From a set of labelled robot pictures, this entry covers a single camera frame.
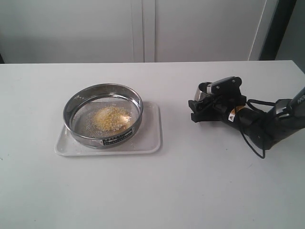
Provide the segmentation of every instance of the sieve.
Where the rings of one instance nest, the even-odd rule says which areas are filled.
[[[128,116],[118,129],[101,130],[94,117],[102,109],[122,109]],[[63,110],[64,124],[81,144],[92,148],[108,148],[127,141],[139,129],[143,103],[131,88],[120,84],[94,85],[76,93]]]

